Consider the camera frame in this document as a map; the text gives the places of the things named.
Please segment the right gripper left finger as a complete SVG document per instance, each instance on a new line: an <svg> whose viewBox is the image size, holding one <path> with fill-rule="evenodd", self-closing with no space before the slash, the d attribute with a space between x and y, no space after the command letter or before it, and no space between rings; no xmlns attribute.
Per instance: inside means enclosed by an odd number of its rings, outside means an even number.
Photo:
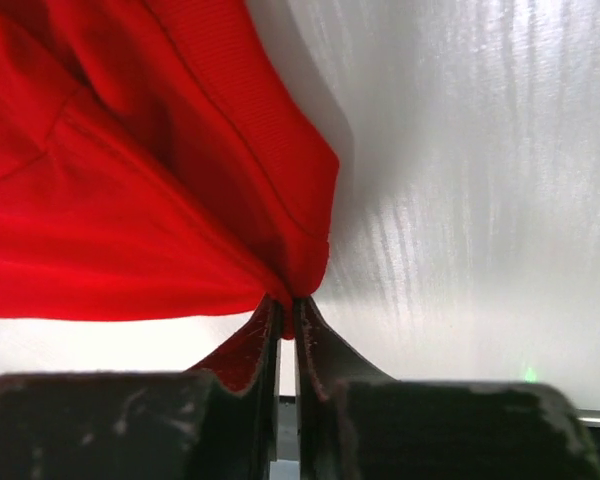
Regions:
<svg viewBox="0 0 600 480"><path fill-rule="evenodd" d="M0 479L265 479L281 306L194 367L0 375Z"/></svg>

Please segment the red t shirt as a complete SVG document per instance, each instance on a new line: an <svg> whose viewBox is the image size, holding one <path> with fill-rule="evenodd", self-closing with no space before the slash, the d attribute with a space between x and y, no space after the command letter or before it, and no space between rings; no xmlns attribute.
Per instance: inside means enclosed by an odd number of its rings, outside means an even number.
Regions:
<svg viewBox="0 0 600 480"><path fill-rule="evenodd" d="M0 318L289 306L338 169L242 1L0 1Z"/></svg>

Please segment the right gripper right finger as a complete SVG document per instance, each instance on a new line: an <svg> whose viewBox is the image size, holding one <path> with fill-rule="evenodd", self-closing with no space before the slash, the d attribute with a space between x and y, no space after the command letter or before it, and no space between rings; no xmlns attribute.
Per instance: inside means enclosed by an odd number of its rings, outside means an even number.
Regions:
<svg viewBox="0 0 600 480"><path fill-rule="evenodd" d="M558 390L404 381L293 306L304 479L600 479L587 428Z"/></svg>

